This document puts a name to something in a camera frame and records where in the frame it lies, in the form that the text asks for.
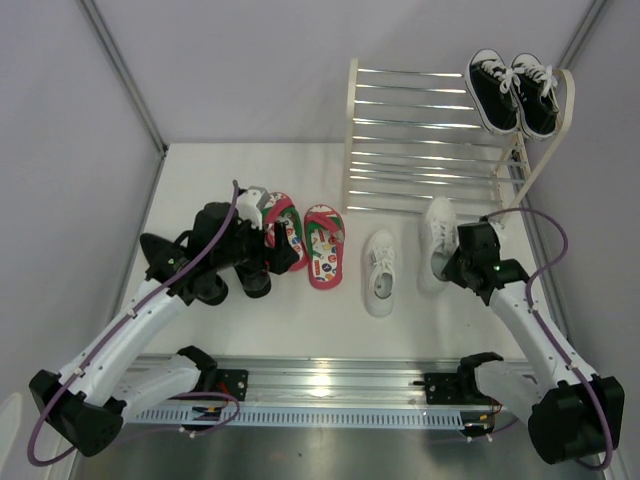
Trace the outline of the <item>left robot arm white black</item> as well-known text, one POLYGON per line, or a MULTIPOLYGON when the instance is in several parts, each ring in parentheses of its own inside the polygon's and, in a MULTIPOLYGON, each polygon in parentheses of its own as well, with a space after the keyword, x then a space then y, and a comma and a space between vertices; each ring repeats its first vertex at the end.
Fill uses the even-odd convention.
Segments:
POLYGON ((138 291, 105 330, 57 372, 40 370, 29 390, 48 424, 86 457, 107 448, 139 413, 184 394, 232 400, 221 384, 218 363, 195 346, 133 381, 123 376, 150 341, 195 301, 221 304, 228 286, 221 271, 236 271, 245 294, 261 298, 271 275, 298 260, 285 221, 259 210, 242 213, 228 202, 200 210, 192 229, 176 239, 144 233, 140 245, 148 263, 138 291))

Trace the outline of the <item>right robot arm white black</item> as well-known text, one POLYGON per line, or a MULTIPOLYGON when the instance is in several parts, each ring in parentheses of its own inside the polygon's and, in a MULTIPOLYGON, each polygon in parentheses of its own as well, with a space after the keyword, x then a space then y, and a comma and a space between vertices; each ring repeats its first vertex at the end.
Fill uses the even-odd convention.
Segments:
POLYGON ((534 377, 502 359, 485 359, 456 380, 468 403, 489 397, 523 422, 538 455, 548 464, 600 455, 610 464, 619 445, 624 389, 602 377, 544 318, 532 295, 532 278, 515 259, 500 257, 500 243, 486 220, 458 228, 458 247, 444 270, 452 283, 472 290, 506 325, 534 377))

